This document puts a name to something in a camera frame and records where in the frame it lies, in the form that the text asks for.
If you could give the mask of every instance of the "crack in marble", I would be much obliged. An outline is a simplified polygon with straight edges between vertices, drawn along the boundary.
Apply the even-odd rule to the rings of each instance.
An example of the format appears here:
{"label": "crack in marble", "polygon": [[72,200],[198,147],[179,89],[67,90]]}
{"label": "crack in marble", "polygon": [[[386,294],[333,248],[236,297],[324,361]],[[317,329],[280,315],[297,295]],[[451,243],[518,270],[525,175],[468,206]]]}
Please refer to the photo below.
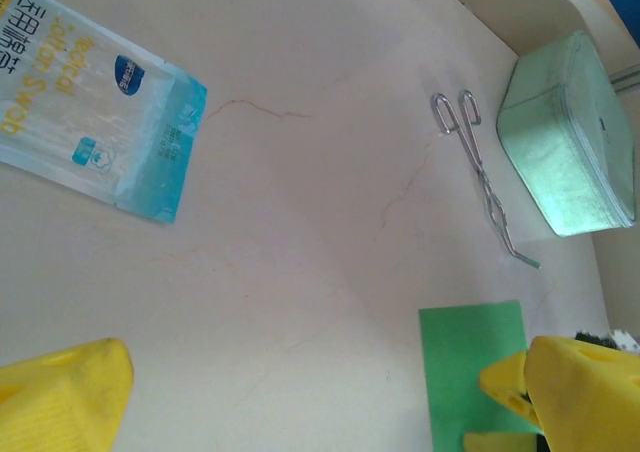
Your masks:
{"label": "crack in marble", "polygon": [[222,112],[225,108],[229,107],[230,105],[234,105],[234,104],[249,105],[249,106],[253,107],[256,110],[259,110],[260,112],[264,112],[265,114],[269,114],[269,115],[271,115],[273,117],[277,117],[279,119],[284,119],[285,117],[296,117],[296,118],[299,118],[299,119],[311,119],[311,118],[313,118],[312,115],[300,114],[300,113],[297,113],[297,112],[284,112],[284,113],[274,112],[273,110],[267,109],[265,107],[261,107],[261,106],[255,104],[255,103],[251,102],[250,100],[247,100],[247,99],[232,99],[232,100],[229,100],[228,102],[225,102],[220,107],[218,107],[217,110],[214,110],[209,115],[207,115],[207,118],[205,120],[209,120],[211,117],[213,117],[216,114],[219,114],[220,112]]}
{"label": "crack in marble", "polygon": [[402,191],[400,191],[400,193],[398,195],[396,195],[393,200],[391,200],[391,202],[389,202],[384,209],[382,209],[382,214],[381,214],[381,219],[382,219],[382,224],[380,225],[380,228],[378,229],[378,232],[376,232],[376,236],[374,238],[374,242],[378,240],[378,236],[382,233],[382,231],[385,229],[385,227],[387,226],[387,220],[389,218],[389,212],[391,210],[391,208],[396,205],[398,202],[402,202],[406,197],[407,194],[409,193],[409,190],[411,190],[411,187],[413,186],[413,184],[415,183],[415,181],[417,180],[417,178],[420,176],[420,173],[424,170],[424,168],[427,166],[427,160],[429,159],[429,154],[427,154],[427,150],[429,149],[429,146],[431,145],[431,143],[427,144],[424,149],[425,149],[425,154],[424,154],[424,159],[422,161],[422,164],[420,164],[420,167],[418,167],[416,169],[416,171],[413,173],[413,175],[411,176],[411,179],[409,179],[409,182],[407,182],[407,185],[405,185],[402,188]]}
{"label": "crack in marble", "polygon": [[533,333],[533,329],[535,328],[537,322],[538,322],[538,316],[540,315],[540,309],[542,309],[542,305],[545,303],[545,301],[549,298],[549,296],[551,295],[551,292],[553,292],[555,288],[555,283],[552,284],[552,286],[549,288],[549,290],[547,291],[547,293],[544,295],[544,297],[542,299],[540,299],[540,302],[538,302],[538,305],[535,308],[535,311],[533,313],[533,317],[531,319],[531,324],[529,325],[529,333],[527,334],[529,338],[531,338],[531,334]]}
{"label": "crack in marble", "polygon": [[316,332],[312,333],[309,337],[306,337],[305,339],[302,339],[299,342],[296,342],[293,345],[290,345],[289,347],[287,347],[284,352],[282,352],[282,354],[280,355],[280,357],[278,357],[278,359],[274,362],[274,364],[271,366],[270,370],[267,370],[266,372],[264,372],[260,378],[258,378],[258,380],[249,388],[249,390],[247,391],[246,394],[244,394],[244,396],[242,396],[242,398],[238,401],[236,401],[233,404],[233,408],[239,407],[243,404],[245,404],[246,402],[248,402],[249,398],[251,397],[251,395],[269,378],[269,376],[276,371],[276,369],[278,367],[280,367],[280,365],[282,364],[282,361],[284,361],[285,357],[287,357],[287,355],[293,350],[296,349],[298,347],[300,347],[301,345],[304,345],[306,343],[309,342],[313,342],[315,339],[317,339],[319,336],[321,336],[322,334],[324,334],[325,332],[327,332],[331,327],[333,327],[334,325],[336,325],[343,317],[345,317],[346,315],[348,315],[349,312],[344,312],[342,314],[339,314],[335,319],[330,320],[329,322],[327,322],[325,325],[323,325],[319,330],[317,330]]}

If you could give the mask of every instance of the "green paper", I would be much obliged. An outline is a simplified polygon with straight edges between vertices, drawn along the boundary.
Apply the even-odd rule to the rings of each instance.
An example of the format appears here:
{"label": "green paper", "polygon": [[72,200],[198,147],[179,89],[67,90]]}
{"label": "green paper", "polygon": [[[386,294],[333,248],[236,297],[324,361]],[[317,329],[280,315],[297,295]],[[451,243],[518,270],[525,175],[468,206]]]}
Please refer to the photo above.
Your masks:
{"label": "green paper", "polygon": [[487,397],[482,369],[527,349],[520,303],[420,311],[434,452],[462,452],[465,432],[537,432]]}

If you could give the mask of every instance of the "blue logo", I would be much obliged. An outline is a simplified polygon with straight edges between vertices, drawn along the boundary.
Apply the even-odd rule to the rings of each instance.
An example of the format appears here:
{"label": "blue logo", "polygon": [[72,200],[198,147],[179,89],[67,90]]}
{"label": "blue logo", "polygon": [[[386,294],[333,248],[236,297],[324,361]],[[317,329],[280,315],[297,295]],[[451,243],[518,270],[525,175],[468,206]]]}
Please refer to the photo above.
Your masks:
{"label": "blue logo", "polygon": [[78,142],[71,160],[82,167],[87,167],[99,174],[106,174],[111,170],[116,152],[112,148],[99,144],[89,137],[83,137]]}
{"label": "blue logo", "polygon": [[144,69],[129,57],[119,55],[116,59],[116,83],[125,95],[133,95],[140,88]]}

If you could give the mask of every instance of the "white countertop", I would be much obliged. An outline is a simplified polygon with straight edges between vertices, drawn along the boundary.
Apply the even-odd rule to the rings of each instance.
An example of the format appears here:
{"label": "white countertop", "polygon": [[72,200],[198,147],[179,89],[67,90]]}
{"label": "white countertop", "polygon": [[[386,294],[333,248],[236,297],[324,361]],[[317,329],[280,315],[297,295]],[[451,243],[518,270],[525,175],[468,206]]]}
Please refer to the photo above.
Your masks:
{"label": "white countertop", "polygon": [[[124,339],[114,450],[431,450],[418,309],[607,329],[590,236],[554,237],[495,134],[515,55],[456,0],[60,1],[209,87],[175,225],[0,167],[0,361]],[[541,271],[433,119],[462,88]]]}

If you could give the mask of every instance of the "plastic package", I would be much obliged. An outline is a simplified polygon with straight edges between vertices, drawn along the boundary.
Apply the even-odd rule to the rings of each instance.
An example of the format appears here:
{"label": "plastic package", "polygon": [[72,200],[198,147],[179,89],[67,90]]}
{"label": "plastic package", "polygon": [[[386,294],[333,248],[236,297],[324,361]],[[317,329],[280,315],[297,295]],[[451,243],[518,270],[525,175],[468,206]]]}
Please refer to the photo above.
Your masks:
{"label": "plastic package", "polygon": [[207,90],[53,0],[0,0],[0,161],[175,220]]}

